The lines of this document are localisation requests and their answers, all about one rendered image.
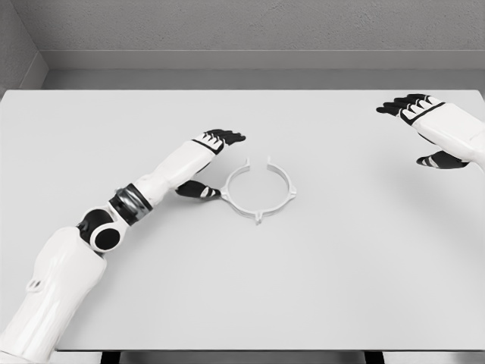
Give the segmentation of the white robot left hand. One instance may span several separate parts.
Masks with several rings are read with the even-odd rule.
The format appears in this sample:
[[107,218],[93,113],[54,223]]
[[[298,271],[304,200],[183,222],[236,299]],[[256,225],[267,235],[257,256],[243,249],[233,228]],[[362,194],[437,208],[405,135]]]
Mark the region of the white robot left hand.
[[185,142],[169,156],[174,172],[168,180],[179,196],[214,199],[221,195],[220,190],[192,180],[195,174],[206,168],[224,148],[240,143],[246,137],[232,130],[213,129]]

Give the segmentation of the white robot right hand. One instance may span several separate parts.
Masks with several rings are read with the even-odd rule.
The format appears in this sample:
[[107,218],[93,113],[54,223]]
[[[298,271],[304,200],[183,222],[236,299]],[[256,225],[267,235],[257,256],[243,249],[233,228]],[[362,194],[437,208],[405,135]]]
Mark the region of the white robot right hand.
[[440,151],[418,158],[418,165],[449,170],[475,163],[470,139],[483,122],[457,105],[415,93],[385,102],[376,111],[399,118],[440,147]]

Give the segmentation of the wide white table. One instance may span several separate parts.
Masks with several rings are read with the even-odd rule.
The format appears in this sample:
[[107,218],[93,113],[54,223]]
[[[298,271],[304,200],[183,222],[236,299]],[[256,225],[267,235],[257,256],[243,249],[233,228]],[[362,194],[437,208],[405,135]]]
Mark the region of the wide white table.
[[485,173],[376,113],[403,91],[10,90],[0,101],[0,331],[59,228],[210,129],[199,175],[262,223],[175,193],[107,254],[62,350],[485,350]]

